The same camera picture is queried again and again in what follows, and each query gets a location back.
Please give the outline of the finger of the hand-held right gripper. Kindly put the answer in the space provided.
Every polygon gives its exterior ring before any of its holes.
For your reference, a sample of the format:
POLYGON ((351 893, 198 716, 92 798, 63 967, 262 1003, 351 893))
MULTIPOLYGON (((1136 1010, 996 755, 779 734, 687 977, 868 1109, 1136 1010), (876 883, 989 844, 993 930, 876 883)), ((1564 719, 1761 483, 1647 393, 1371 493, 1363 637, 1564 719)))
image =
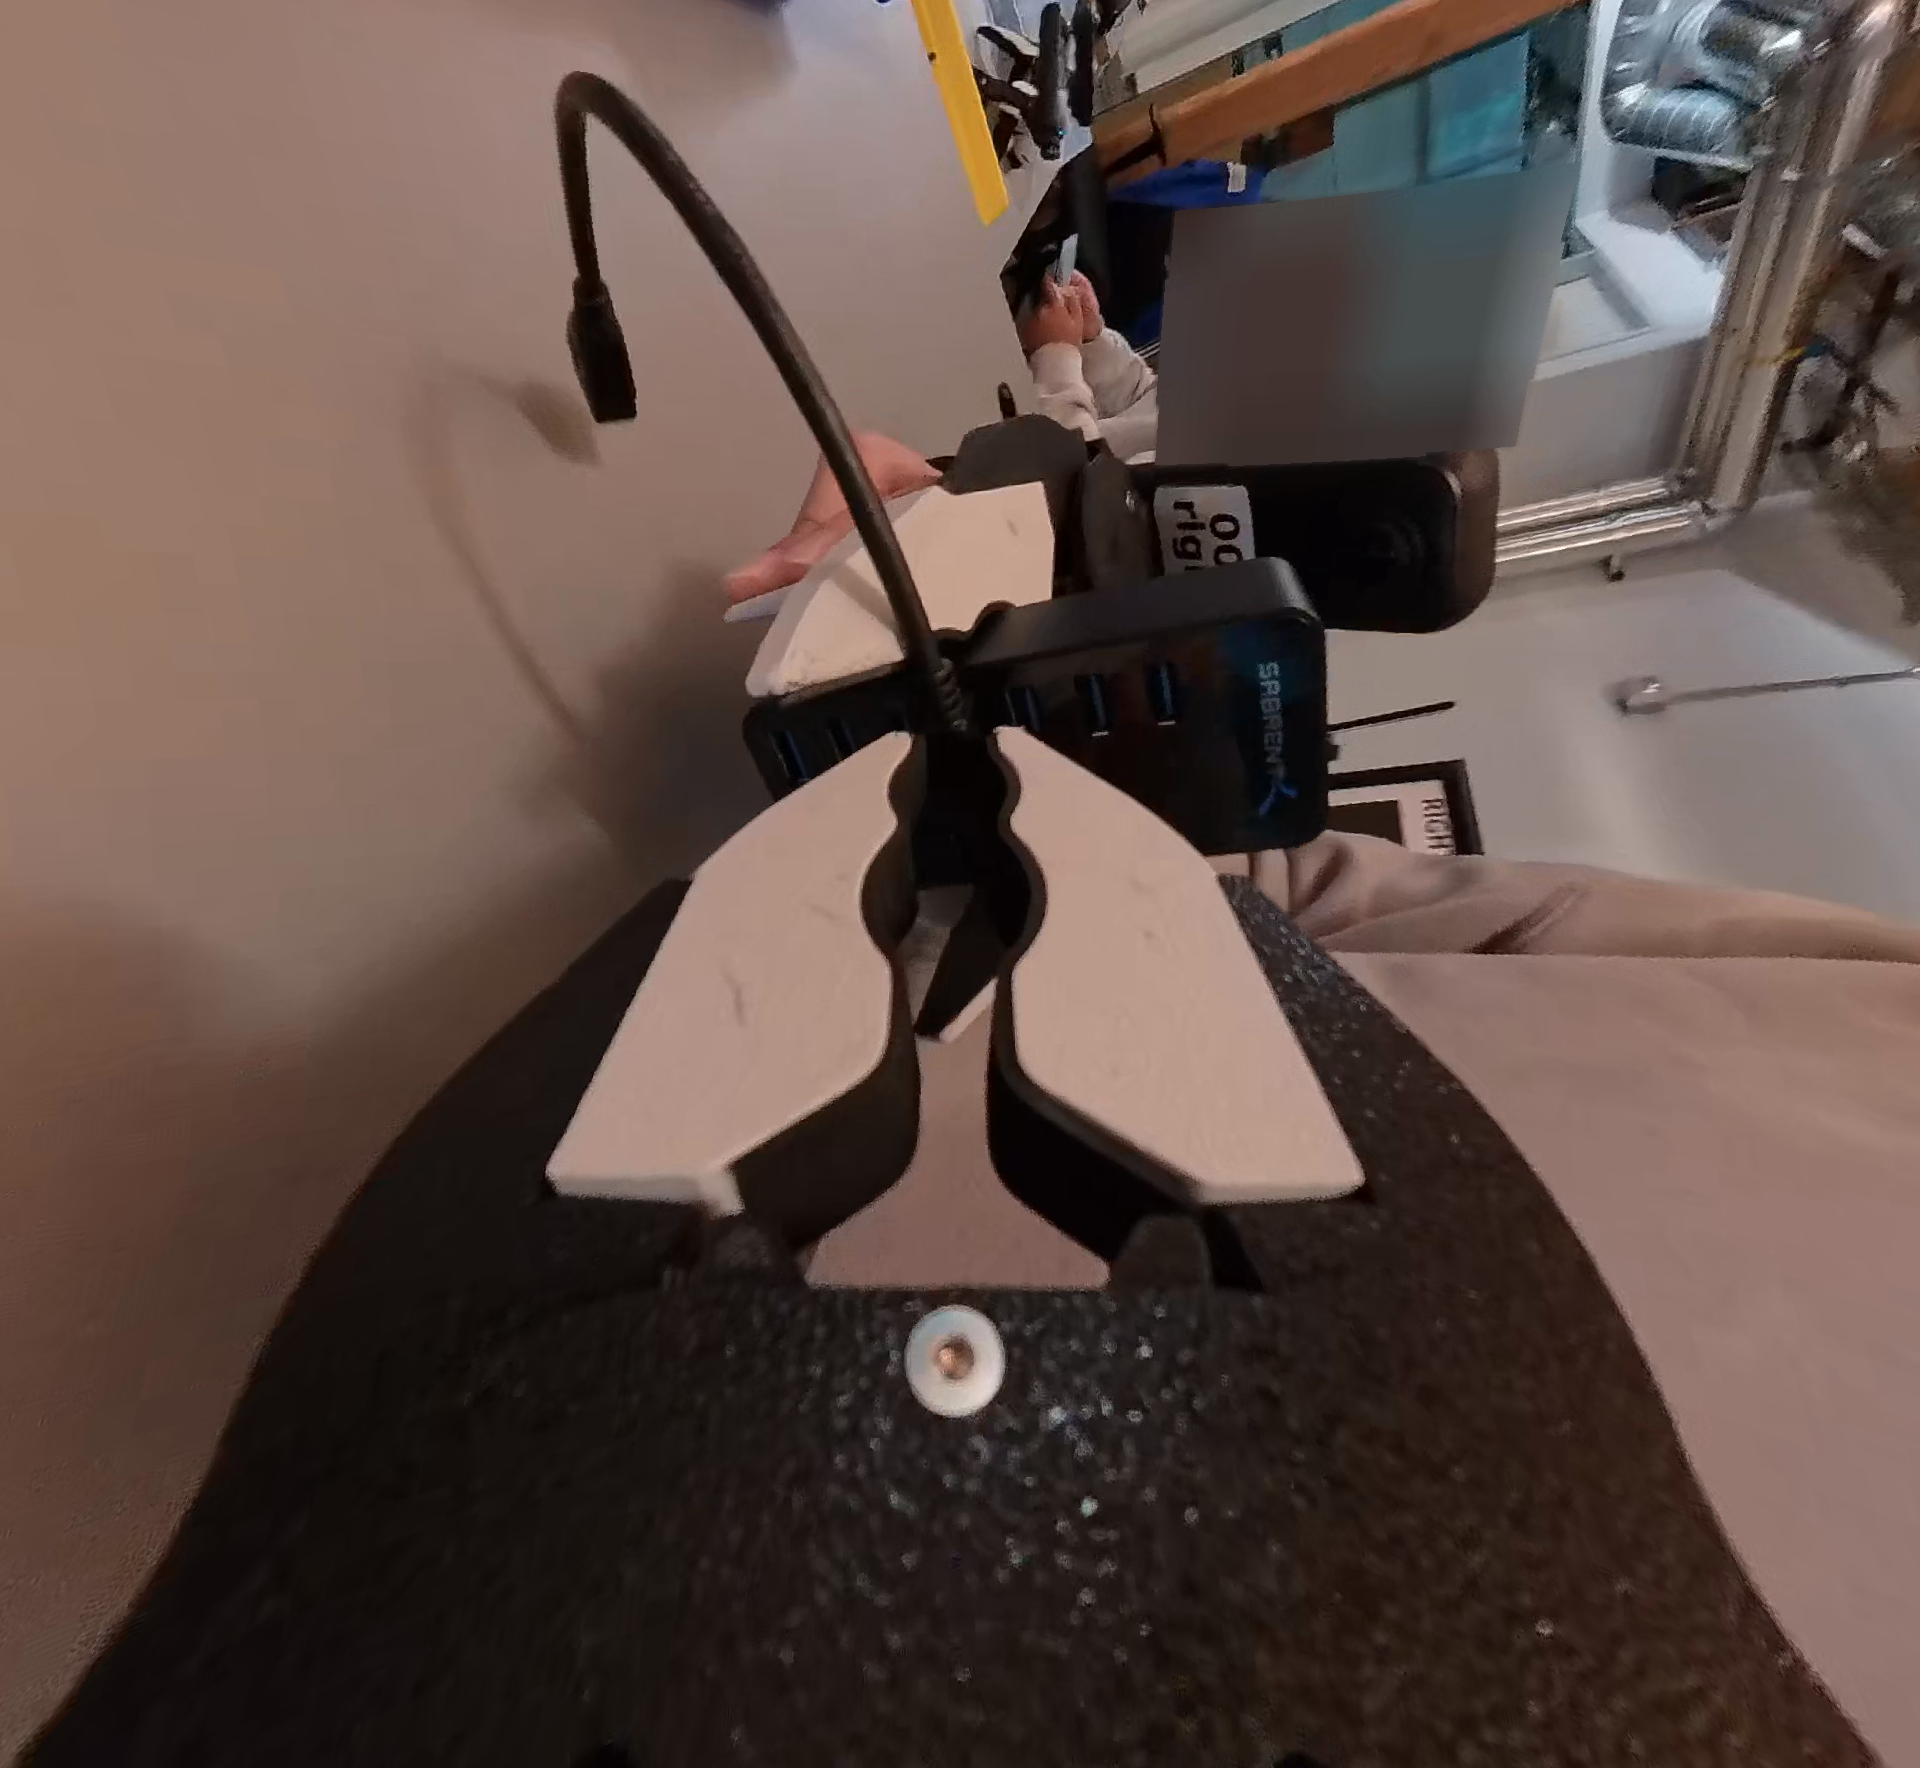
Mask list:
POLYGON ((903 662, 893 605, 868 548, 836 547, 782 595, 745 692, 797 695, 903 662))
POLYGON ((933 634, 969 634, 999 608, 1055 593, 1055 522, 1046 485, 957 493, 928 485, 882 505, 933 634))

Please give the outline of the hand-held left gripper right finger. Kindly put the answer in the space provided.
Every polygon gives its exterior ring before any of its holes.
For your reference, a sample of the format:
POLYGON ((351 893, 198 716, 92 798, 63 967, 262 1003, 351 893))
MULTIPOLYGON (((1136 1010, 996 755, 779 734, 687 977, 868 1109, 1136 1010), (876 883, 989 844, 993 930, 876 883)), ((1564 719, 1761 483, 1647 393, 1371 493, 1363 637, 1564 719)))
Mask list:
POLYGON ((1263 1287, 1235 1215, 1342 1201, 1363 1174, 1227 883, 1027 731, 996 731, 993 757, 1023 889, 996 975, 996 1177, 1114 1284, 1263 1287))

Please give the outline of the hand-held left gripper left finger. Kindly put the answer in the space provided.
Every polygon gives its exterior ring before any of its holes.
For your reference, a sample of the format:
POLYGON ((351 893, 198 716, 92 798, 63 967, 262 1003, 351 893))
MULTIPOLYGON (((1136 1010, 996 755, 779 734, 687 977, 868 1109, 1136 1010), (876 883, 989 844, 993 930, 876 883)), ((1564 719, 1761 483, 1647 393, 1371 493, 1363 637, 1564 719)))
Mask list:
POLYGON ((918 809, 920 742, 886 734, 694 871, 548 1161, 556 1194, 746 1217, 797 1250, 905 1174, 918 809))

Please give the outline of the black usb hub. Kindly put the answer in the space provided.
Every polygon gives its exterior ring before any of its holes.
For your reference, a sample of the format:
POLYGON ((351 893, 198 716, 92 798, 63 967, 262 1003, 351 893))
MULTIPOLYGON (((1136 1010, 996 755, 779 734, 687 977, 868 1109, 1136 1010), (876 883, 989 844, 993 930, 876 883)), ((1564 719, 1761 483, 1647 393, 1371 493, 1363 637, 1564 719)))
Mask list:
POLYGON ((950 659, 981 730, 1023 730, 1202 855, 1328 825, 1325 637, 1282 560, 1004 608, 950 659))

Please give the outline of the silver insulated pipe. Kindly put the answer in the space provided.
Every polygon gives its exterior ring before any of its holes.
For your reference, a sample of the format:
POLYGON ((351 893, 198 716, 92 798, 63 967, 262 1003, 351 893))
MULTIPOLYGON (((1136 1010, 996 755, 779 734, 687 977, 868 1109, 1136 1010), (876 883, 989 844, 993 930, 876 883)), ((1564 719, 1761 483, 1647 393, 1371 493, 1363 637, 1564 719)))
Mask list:
POLYGON ((1762 113, 1743 170, 1674 458, 1650 478, 1502 512, 1502 573, 1616 568, 1634 553, 1717 538, 1752 508, 1856 181, 1896 152, 1878 120, 1914 38, 1916 0, 1816 0, 1800 65, 1762 113))

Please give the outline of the yellow ruler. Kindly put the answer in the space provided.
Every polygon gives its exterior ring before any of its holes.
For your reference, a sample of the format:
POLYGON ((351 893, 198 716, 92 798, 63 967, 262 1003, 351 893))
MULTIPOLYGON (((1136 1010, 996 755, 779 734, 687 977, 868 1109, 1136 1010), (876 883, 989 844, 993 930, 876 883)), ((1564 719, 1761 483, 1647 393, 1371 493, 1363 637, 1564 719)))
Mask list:
POLYGON ((957 3, 910 0, 910 4, 976 221, 993 227, 1007 212, 1009 198, 957 3))

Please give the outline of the black clamp tool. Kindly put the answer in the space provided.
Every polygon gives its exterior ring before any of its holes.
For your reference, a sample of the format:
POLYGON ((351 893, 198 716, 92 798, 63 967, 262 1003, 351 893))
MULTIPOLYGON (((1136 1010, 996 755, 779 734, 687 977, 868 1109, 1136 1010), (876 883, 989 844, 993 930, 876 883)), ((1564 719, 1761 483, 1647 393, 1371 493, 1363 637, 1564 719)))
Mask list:
POLYGON ((1096 0, 1043 6, 1037 35, 998 25, 973 31, 973 81, 1001 168, 1025 155, 1058 164, 1069 131, 1091 127, 1096 0))

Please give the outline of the wooden beam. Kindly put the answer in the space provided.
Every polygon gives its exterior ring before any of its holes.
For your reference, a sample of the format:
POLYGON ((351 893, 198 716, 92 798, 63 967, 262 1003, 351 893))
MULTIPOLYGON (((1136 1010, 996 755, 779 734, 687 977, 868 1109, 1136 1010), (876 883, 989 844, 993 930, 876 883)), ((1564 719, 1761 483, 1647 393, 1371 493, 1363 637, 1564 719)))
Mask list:
POLYGON ((1094 132, 1112 179, 1224 160, 1248 139, 1339 111, 1494 44, 1578 0, 1406 0, 1257 69, 1174 99, 1144 99, 1094 132))

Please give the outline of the metal wall rod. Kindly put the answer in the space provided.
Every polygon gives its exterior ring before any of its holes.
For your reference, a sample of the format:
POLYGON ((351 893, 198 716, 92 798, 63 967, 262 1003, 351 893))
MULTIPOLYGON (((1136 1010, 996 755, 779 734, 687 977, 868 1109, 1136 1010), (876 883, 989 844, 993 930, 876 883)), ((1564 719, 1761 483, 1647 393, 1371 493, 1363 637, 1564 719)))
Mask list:
POLYGON ((1834 676, 1791 676, 1747 682, 1674 687, 1660 676, 1636 676, 1613 684, 1606 699, 1623 719, 1653 719, 1679 707, 1704 707, 1727 700, 1844 692, 1901 682, 1916 682, 1918 667, 1847 672, 1834 676))

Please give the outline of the silver flexible duct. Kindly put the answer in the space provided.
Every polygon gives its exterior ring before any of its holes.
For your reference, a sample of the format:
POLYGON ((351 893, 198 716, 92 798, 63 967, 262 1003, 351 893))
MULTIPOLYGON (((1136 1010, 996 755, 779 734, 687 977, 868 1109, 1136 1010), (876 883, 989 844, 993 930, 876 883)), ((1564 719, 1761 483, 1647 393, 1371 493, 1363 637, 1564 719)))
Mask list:
POLYGON ((1620 0, 1600 65, 1604 136, 1694 168, 1749 168, 1816 0, 1620 0))

